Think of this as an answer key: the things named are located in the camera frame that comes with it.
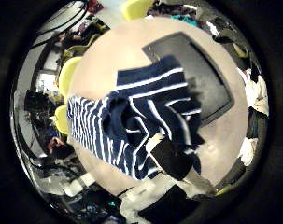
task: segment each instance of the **person's arm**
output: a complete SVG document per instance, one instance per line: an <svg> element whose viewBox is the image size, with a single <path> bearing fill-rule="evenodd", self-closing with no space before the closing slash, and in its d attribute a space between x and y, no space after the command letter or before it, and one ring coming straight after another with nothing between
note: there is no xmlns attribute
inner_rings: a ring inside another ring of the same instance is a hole
<svg viewBox="0 0 283 224"><path fill-rule="evenodd" d="M82 36L80 36L80 35L73 35L73 40L82 40Z"/></svg>

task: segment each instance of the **yellow chair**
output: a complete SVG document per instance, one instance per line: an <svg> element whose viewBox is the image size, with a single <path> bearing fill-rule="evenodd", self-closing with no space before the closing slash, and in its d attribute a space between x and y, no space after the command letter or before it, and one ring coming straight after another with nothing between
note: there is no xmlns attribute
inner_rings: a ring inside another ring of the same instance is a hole
<svg viewBox="0 0 283 224"><path fill-rule="evenodd" d="M69 90L69 85L72 80L72 76L74 71L78 65L78 62L81 60L82 57L74 57L69 59L63 66L60 75L59 75L59 92L60 94L66 98L66 95Z"/></svg>
<svg viewBox="0 0 283 224"><path fill-rule="evenodd" d="M83 54L83 53L86 52L86 50L92 45L92 43L93 43L98 37L100 37L99 34L92 35L92 37L91 37L90 40L88 41L87 45L74 45L74 46L70 47L67 51Z"/></svg>
<svg viewBox="0 0 283 224"><path fill-rule="evenodd" d="M86 50L92 45L92 43L101 35L99 34L95 34L92 35L92 37L90 38L90 40L88 41L88 43L86 45L74 45L72 47L70 47L69 49L66 49L64 51L64 55L62 58L62 63L61 65L64 65L69 59L73 58L75 53L77 55L83 55Z"/></svg>
<svg viewBox="0 0 283 224"><path fill-rule="evenodd" d="M129 0L121 5L122 16L127 21L144 18L153 2L154 0Z"/></svg>
<svg viewBox="0 0 283 224"><path fill-rule="evenodd" d="M54 123L60 133L68 135L67 118L66 118L66 105L61 105L56 108Z"/></svg>

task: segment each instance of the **table surface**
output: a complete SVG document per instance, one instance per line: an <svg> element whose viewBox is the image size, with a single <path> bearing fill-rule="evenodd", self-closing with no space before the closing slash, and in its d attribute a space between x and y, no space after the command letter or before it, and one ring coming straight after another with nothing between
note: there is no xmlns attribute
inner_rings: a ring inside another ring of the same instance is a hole
<svg viewBox="0 0 283 224"><path fill-rule="evenodd" d="M202 176L217 184L229 172L238 156L247 131L248 109L244 84L236 72L233 59L222 45L214 42L204 31L167 18L124 23L106 32L91 45L74 72L68 97L79 95L92 100L103 98L114 90L117 71L151 64L143 47L176 32L184 32L209 54L233 94L234 106L199 130L206 141L197 149ZM96 159L70 136L69 141L76 145L76 152L85 169L96 175L96 181L101 182L102 187L111 193L117 195L129 186L138 184L138 181Z"/></svg>

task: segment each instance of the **striped cloth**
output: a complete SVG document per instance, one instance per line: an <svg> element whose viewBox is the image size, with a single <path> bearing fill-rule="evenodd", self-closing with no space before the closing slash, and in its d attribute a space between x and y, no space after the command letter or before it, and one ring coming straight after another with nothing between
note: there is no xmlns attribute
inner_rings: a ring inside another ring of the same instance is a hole
<svg viewBox="0 0 283 224"><path fill-rule="evenodd" d="M138 180L159 172L145 150L148 139L161 133L190 152L198 126L188 120L200 112L173 56L119 71L116 89L104 99L73 96L67 107L70 134L94 156Z"/></svg>

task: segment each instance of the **person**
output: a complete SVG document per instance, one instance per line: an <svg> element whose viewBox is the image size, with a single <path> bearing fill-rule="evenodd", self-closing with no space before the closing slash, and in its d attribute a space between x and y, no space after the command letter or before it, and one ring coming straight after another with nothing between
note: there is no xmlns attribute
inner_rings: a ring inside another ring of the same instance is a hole
<svg viewBox="0 0 283 224"><path fill-rule="evenodd" d="M63 142L59 137L52 137L47 143L46 149L47 155L53 159L63 160L74 153L73 147Z"/></svg>
<svg viewBox="0 0 283 224"><path fill-rule="evenodd" d="M73 32L69 29L66 33L59 35L59 42L62 43L61 50L64 51L69 49L74 45L80 45L82 41L82 36L79 35L79 31Z"/></svg>

